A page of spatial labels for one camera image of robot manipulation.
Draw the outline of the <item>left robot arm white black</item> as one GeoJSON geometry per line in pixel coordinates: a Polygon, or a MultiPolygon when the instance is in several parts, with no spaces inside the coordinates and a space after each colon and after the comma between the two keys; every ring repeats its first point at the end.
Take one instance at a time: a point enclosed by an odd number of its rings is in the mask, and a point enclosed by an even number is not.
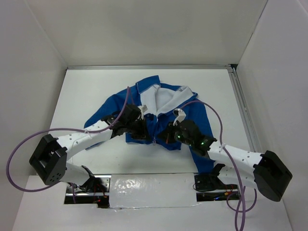
{"type": "Polygon", "coordinates": [[[146,110],[145,105],[127,104],[119,114],[105,116],[83,132],[57,138],[47,134],[39,141],[29,163],[45,185],[66,182],[76,185],[84,192],[90,192],[101,186],[102,181],[86,166],[76,166],[68,160],[85,149],[125,133],[138,140],[148,140],[150,136],[144,118],[146,110]]]}

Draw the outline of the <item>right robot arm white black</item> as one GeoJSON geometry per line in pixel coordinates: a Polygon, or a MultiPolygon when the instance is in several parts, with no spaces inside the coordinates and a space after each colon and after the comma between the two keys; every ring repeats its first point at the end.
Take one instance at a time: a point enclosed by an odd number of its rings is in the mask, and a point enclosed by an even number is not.
{"type": "Polygon", "coordinates": [[[198,156],[215,161],[210,183],[216,189],[228,184],[243,185],[279,202],[293,177],[274,152],[255,153],[220,144],[216,138],[203,134],[191,120],[170,122],[158,137],[168,144],[186,144],[198,156]]]}

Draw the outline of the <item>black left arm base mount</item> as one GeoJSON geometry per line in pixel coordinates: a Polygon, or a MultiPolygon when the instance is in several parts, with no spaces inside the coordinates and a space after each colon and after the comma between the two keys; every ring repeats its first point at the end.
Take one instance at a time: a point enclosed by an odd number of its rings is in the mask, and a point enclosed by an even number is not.
{"type": "Polygon", "coordinates": [[[109,208],[109,194],[111,188],[111,175],[95,175],[96,185],[86,190],[76,184],[68,183],[64,204],[85,205],[94,204],[98,208],[109,208]]]}

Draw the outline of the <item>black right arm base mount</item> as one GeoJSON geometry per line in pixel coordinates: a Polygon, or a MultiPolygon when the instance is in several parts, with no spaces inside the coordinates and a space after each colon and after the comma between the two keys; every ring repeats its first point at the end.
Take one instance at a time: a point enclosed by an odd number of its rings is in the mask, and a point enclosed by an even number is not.
{"type": "Polygon", "coordinates": [[[198,192],[211,192],[222,187],[222,182],[212,174],[194,175],[193,188],[198,192]]]}

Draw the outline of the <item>blue jacket white lining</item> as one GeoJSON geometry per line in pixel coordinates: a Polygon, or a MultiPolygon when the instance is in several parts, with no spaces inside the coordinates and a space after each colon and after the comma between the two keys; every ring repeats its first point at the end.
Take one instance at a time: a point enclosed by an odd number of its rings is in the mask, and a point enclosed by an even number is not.
{"type": "Polygon", "coordinates": [[[138,141],[126,134],[128,144],[158,144],[169,151],[180,150],[181,143],[166,144],[158,137],[159,133],[167,128],[169,122],[175,120],[173,110],[183,107],[186,119],[194,121],[202,134],[212,136],[211,126],[206,114],[205,106],[198,103],[196,92],[188,86],[176,86],[162,83],[159,76],[144,78],[130,87],[131,96],[127,99],[127,90],[111,95],[102,106],[85,122],[84,127],[95,124],[103,117],[116,111],[120,111],[125,102],[135,103],[137,106],[146,105],[147,130],[151,139],[149,141],[138,141]]]}

